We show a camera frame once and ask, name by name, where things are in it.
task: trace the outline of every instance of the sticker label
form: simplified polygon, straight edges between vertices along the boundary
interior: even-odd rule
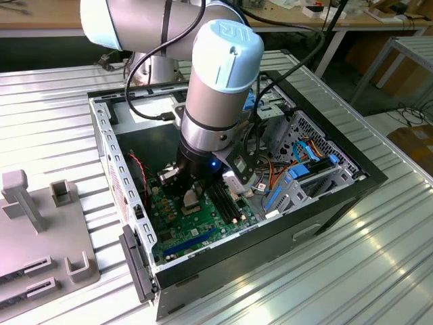
[[[257,185],[257,188],[260,191],[264,191],[264,190],[266,190],[266,185],[264,183],[260,183],[260,184]]]

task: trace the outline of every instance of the connector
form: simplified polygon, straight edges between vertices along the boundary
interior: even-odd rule
[[[158,116],[161,121],[174,121],[176,116],[172,112],[165,112]]]

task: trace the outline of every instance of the power cord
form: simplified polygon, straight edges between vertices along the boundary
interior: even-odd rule
[[[177,35],[176,37],[173,37],[170,41],[167,41],[157,47],[155,47],[153,50],[149,51],[148,53],[146,53],[145,56],[143,56],[136,65],[134,65],[134,67],[132,67],[131,71],[129,72],[129,76],[127,79],[127,83],[124,86],[124,97],[127,100],[127,103],[129,105],[129,108],[138,116],[142,117],[142,118],[146,118],[147,120],[154,120],[154,121],[171,121],[175,119],[175,116],[172,112],[165,112],[162,113],[158,116],[149,116],[149,115],[144,115],[142,113],[140,113],[133,105],[132,101],[131,101],[131,97],[129,95],[129,90],[131,88],[131,82],[133,80],[133,76],[134,74],[137,72],[137,70],[139,69],[139,67],[148,59],[150,58],[152,55],[154,55],[155,53],[158,53],[159,51],[161,51],[162,49],[164,49],[165,47],[168,47],[169,45],[172,45],[173,43],[176,43],[177,41],[180,41],[181,39],[183,39],[184,37],[186,37],[199,23],[200,20],[203,18],[204,15],[204,10],[206,9],[206,0],[201,0],[201,6],[200,6],[200,11],[198,12],[197,18],[193,21],[193,23],[191,25],[189,25],[189,27],[187,29],[185,29],[183,32],[181,32],[179,35]]]
[[[414,125],[422,125],[424,123],[427,123],[429,125],[432,125],[430,121],[433,121],[433,118],[430,113],[425,112],[426,109],[428,109],[427,104],[433,102],[433,100],[429,100],[426,103],[424,103],[420,108],[416,108],[414,106],[408,106],[403,102],[398,103],[397,108],[391,108],[388,110],[384,110],[382,112],[386,113],[390,118],[393,120],[396,120],[397,122],[400,122],[401,124],[412,127]],[[404,122],[400,118],[396,118],[391,115],[391,112],[397,112]],[[415,118],[417,118],[417,121],[413,121],[411,119],[407,118],[407,115],[411,115]]]
[[[286,23],[286,22],[277,22],[277,21],[273,21],[273,20],[268,20],[266,18],[262,18],[262,17],[256,16],[253,13],[251,13],[248,10],[245,10],[243,8],[241,8],[241,10],[242,10],[242,12],[244,14],[246,14],[247,16],[249,16],[249,17],[251,17],[251,18],[253,18],[255,20],[258,20],[259,22],[264,22],[265,24],[272,24],[272,25],[278,25],[278,26],[284,26],[284,27],[306,29],[306,30],[310,30],[310,31],[312,31],[314,33],[317,33],[319,35],[319,37],[320,37],[319,44],[316,46],[316,48],[314,48],[314,50],[312,50],[312,52],[309,55],[307,55],[303,60],[299,61],[299,63],[297,65],[295,65],[289,71],[287,71],[286,73],[284,73],[283,75],[281,75],[278,79],[275,79],[274,81],[272,81],[256,97],[256,101],[254,103],[254,106],[252,108],[252,113],[251,113],[252,120],[253,120],[254,124],[253,124],[253,127],[246,134],[246,137],[249,136],[249,133],[252,131],[252,129],[256,129],[256,151],[254,152],[254,161],[257,161],[258,153],[260,151],[260,131],[259,131],[259,122],[260,121],[259,121],[259,118],[258,118],[257,109],[258,109],[258,104],[259,104],[261,98],[263,97],[264,94],[266,94],[269,90],[271,90],[278,83],[280,83],[281,81],[285,80],[293,72],[297,71],[300,67],[302,67],[303,65],[305,65],[306,63],[308,63],[310,61],[310,59],[323,47],[323,44],[325,44],[325,35],[323,34],[323,32],[321,30],[318,30],[316,28],[308,27],[308,26],[305,26],[305,25],[290,24],[290,23]]]

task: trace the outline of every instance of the black cable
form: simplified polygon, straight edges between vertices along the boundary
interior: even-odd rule
[[[177,41],[180,41],[182,38],[186,37],[199,23],[200,20],[203,18],[204,15],[204,10],[206,9],[206,0],[201,0],[201,7],[200,10],[198,12],[197,18],[193,21],[193,23],[191,25],[189,25],[189,27],[187,29],[185,29],[183,32],[181,32],[179,35],[177,35],[176,37],[173,37],[170,41],[167,41],[157,47],[155,47],[153,50],[149,51],[148,53],[146,53],[145,56],[143,56],[136,65],[134,65],[134,67],[132,67],[131,71],[129,72],[129,76],[127,79],[127,83],[124,86],[124,97],[127,100],[127,103],[129,105],[129,108],[138,116],[142,117],[142,118],[146,118],[147,120],[154,120],[154,121],[170,121],[175,119],[175,116],[172,112],[165,112],[162,113],[158,116],[148,116],[148,115],[144,115],[142,113],[140,113],[133,105],[131,98],[129,96],[129,89],[131,88],[131,82],[133,80],[133,76],[134,74],[137,72],[137,70],[139,69],[139,67],[148,59],[150,58],[152,55],[154,55],[155,53],[158,53],[159,51],[161,51],[161,49],[168,47],[169,45],[172,45],[173,43],[176,43]]]
[[[394,119],[394,120],[396,120],[396,121],[400,122],[401,124],[408,126],[408,127],[412,127],[413,125],[422,125],[424,123],[431,125],[430,120],[432,119],[432,117],[428,118],[426,116],[426,114],[424,113],[424,110],[426,109],[426,104],[428,104],[429,102],[433,102],[433,100],[427,101],[426,103],[424,103],[424,105],[421,108],[408,106],[403,102],[399,102],[398,107],[387,109],[387,110],[384,110],[382,112],[386,113],[390,118],[392,118],[392,119]],[[403,122],[399,118],[392,116],[390,114],[390,112],[397,112],[400,115],[400,117],[405,121]],[[417,118],[418,121],[410,120],[409,118],[407,118],[407,116],[405,116],[405,114],[408,114],[408,115],[411,115],[411,116]]]
[[[251,115],[252,115],[252,120],[253,120],[253,123],[254,123],[253,127],[257,129],[257,131],[256,131],[256,137],[257,137],[256,138],[256,151],[254,153],[254,161],[257,161],[258,152],[260,150],[260,139],[258,138],[260,136],[260,132],[258,130],[258,128],[259,128],[258,122],[259,121],[258,121],[257,109],[258,109],[258,103],[260,102],[260,99],[263,97],[264,94],[266,94],[266,92],[268,92],[269,90],[271,90],[275,85],[277,85],[281,81],[285,80],[293,72],[295,72],[301,66],[303,66],[304,64],[306,64],[322,48],[323,44],[325,44],[325,35],[323,34],[323,32],[321,30],[318,30],[316,28],[312,28],[312,27],[308,27],[308,26],[304,26],[304,25],[299,25],[299,24],[290,24],[290,23],[286,23],[286,22],[276,22],[276,21],[273,21],[273,20],[268,20],[266,18],[261,18],[259,16],[256,16],[253,13],[251,13],[251,12],[249,12],[249,11],[243,9],[243,8],[241,8],[241,10],[247,16],[249,16],[249,17],[251,17],[251,18],[253,18],[255,20],[258,20],[259,22],[264,22],[265,24],[272,24],[272,25],[278,25],[278,26],[285,26],[285,27],[301,28],[301,29],[311,30],[312,32],[317,33],[320,36],[320,42],[319,42],[319,44],[316,46],[316,48],[314,48],[314,50],[312,50],[312,52],[309,55],[307,55],[303,60],[299,61],[299,63],[297,65],[295,65],[293,68],[291,68],[289,71],[287,71],[286,73],[284,73],[283,75],[281,75],[279,78],[277,78],[274,81],[272,81],[256,97],[256,101],[255,101],[254,106],[252,108]]]
[[[329,5],[327,7],[326,18],[325,18],[325,21],[323,22],[323,26],[322,26],[322,32],[325,30],[325,25],[326,25],[327,17],[329,16],[330,9],[331,9],[331,1],[329,2]]]
[[[150,64],[147,74],[149,75],[149,77],[147,78],[147,84],[150,85],[150,78],[152,76],[152,58],[150,58]]]

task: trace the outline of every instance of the cardboard box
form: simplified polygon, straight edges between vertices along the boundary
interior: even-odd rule
[[[433,176],[433,126],[402,127],[388,134],[388,139]]]

